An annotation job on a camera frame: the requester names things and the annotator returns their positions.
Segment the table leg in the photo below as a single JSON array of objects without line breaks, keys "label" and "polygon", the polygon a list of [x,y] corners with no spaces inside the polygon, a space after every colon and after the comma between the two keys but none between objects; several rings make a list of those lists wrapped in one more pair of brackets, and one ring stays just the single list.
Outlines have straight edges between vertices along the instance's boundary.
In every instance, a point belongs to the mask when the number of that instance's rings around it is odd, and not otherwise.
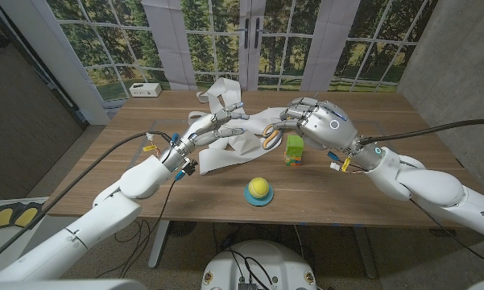
[{"label": "table leg", "polygon": [[370,279],[376,279],[376,277],[378,277],[378,271],[376,270],[374,257],[372,257],[372,250],[370,249],[367,232],[365,228],[362,227],[354,227],[353,230],[354,235],[356,236],[356,241],[358,242],[358,248],[362,257],[365,273]]},{"label": "table leg", "polygon": [[170,221],[160,220],[158,229],[155,232],[154,244],[152,245],[151,256],[148,259],[148,267],[154,269],[158,267],[161,255],[163,254],[164,242],[167,239],[168,225]]}]

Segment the blue bowl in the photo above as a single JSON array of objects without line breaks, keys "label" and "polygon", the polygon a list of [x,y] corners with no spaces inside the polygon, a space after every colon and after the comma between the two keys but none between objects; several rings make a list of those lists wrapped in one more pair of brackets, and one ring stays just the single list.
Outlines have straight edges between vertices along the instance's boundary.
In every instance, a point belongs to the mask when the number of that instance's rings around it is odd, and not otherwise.
[{"label": "blue bowl", "polygon": [[268,193],[266,196],[262,198],[256,198],[250,195],[249,192],[249,184],[245,186],[245,189],[243,190],[243,195],[245,196],[245,199],[252,205],[255,206],[264,206],[267,203],[271,202],[272,197],[274,197],[274,190],[272,190],[272,187],[270,184],[268,184]]}]

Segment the window pane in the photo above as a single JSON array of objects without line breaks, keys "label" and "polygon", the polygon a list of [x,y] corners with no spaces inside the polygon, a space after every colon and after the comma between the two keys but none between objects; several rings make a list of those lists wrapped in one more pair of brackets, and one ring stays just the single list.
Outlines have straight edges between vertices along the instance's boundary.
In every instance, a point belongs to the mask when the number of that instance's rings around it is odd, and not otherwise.
[{"label": "window pane", "polygon": [[126,86],[127,92],[129,96],[132,97],[130,94],[129,88],[134,83],[144,83],[145,80],[143,79],[142,73],[137,68],[132,67],[116,67],[118,72],[120,73],[120,77],[122,77],[123,84]]},{"label": "window pane", "polygon": [[377,84],[366,84],[366,83],[356,83],[352,92],[374,92],[378,85]]},{"label": "window pane", "polygon": [[133,64],[134,59],[129,52],[122,31],[115,27],[97,27],[98,34],[104,41],[105,48],[110,52],[116,64]]},{"label": "window pane", "polygon": [[423,0],[395,0],[378,33],[379,39],[403,40]]},{"label": "window pane", "polygon": [[333,79],[329,84],[328,92],[349,92],[352,86],[352,81]]},{"label": "window pane", "polygon": [[394,58],[398,46],[390,43],[375,43],[370,49],[358,79],[379,81]]},{"label": "window pane", "polygon": [[335,70],[335,77],[355,78],[369,44],[360,41],[346,41]]},{"label": "window pane", "polygon": [[395,89],[397,89],[397,85],[379,85],[376,92],[378,93],[395,93]]},{"label": "window pane", "polygon": [[408,36],[408,41],[417,42],[420,39],[420,35],[426,28],[426,24],[428,24],[429,18],[432,16],[433,10],[435,9],[437,0],[431,0],[426,3],[426,6],[420,13],[419,18],[417,19],[416,23],[413,25],[412,32]]},{"label": "window pane", "polygon": [[308,60],[312,39],[304,37],[288,38],[287,55],[284,59],[283,75],[302,76]]},{"label": "window pane", "polygon": [[404,69],[406,69],[415,48],[415,45],[405,45],[401,48],[401,52],[394,59],[394,63],[388,70],[387,75],[383,78],[383,81],[398,83],[401,80]]},{"label": "window pane", "polygon": [[82,65],[109,64],[97,35],[85,24],[61,24],[61,28]]},{"label": "window pane", "polygon": [[193,69],[195,71],[215,71],[211,35],[188,34],[188,46],[190,47]]},{"label": "window pane", "polygon": [[170,89],[167,77],[164,75],[163,71],[144,69],[143,73],[145,74],[148,82],[159,82],[161,89]]},{"label": "window pane", "polygon": [[293,10],[290,32],[313,35],[320,7],[321,0],[297,1]]},{"label": "window pane", "polygon": [[47,0],[47,3],[59,20],[86,20],[77,0]]},{"label": "window pane", "polygon": [[162,68],[158,48],[150,31],[126,30],[129,44],[140,66]]},{"label": "window pane", "polygon": [[240,22],[239,0],[212,0],[213,27],[215,31],[232,32]]},{"label": "window pane", "polygon": [[219,72],[238,72],[238,36],[215,36]]},{"label": "window pane", "polygon": [[270,33],[286,32],[291,8],[292,0],[267,0],[263,28]]},{"label": "window pane", "polygon": [[263,37],[259,57],[259,73],[279,75],[283,50],[284,37]]},{"label": "window pane", "polygon": [[281,79],[281,86],[279,87],[279,90],[299,90],[300,89],[300,83],[303,80],[301,79],[292,79],[289,77],[284,77]]},{"label": "window pane", "polygon": [[104,101],[127,98],[113,68],[86,69]]},{"label": "window pane", "polygon": [[230,80],[233,80],[233,81],[238,81],[238,75],[223,74],[223,75],[218,75],[218,77],[224,77],[226,79],[230,79]]},{"label": "window pane", "polygon": [[208,0],[182,0],[184,27],[190,31],[209,31]]},{"label": "window pane", "polygon": [[195,75],[196,87],[199,89],[209,89],[210,86],[213,85],[215,82],[214,75],[204,75],[204,74],[196,74]]},{"label": "window pane", "polygon": [[278,77],[259,77],[258,90],[277,90]]},{"label": "window pane", "polygon": [[89,19],[96,23],[116,23],[111,5],[107,0],[84,0],[82,1]]},{"label": "window pane", "polygon": [[148,27],[147,16],[141,0],[113,0],[112,3],[122,25]]},{"label": "window pane", "polygon": [[360,1],[349,37],[372,38],[388,0]]}]

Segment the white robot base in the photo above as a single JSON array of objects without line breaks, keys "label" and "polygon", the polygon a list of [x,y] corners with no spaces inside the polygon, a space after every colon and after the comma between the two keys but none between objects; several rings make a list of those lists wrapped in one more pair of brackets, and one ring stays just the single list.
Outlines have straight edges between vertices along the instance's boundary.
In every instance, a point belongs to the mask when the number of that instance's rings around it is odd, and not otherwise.
[{"label": "white robot base", "polygon": [[[257,260],[267,271],[272,285],[263,269],[252,259],[247,258],[250,270],[269,289],[316,290],[316,281],[308,263],[296,252],[276,242],[252,240],[240,242],[230,248],[244,257]],[[245,260],[229,249],[215,256],[204,270],[202,290],[256,290],[263,287],[250,278]]]}]

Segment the window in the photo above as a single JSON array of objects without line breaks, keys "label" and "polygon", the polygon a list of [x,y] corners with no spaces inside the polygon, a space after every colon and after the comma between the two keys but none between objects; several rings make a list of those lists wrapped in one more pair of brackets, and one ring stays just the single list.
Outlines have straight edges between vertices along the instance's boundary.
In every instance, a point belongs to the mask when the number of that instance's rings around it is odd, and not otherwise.
[{"label": "window", "polygon": [[169,89],[141,0],[47,0],[105,102],[126,99],[135,82]]},{"label": "window", "polygon": [[321,0],[267,0],[259,90],[299,90]]},{"label": "window", "polygon": [[328,91],[395,92],[436,1],[361,1]]},{"label": "window", "polygon": [[182,0],[180,5],[197,87],[209,89],[219,77],[237,80],[239,0]]}]

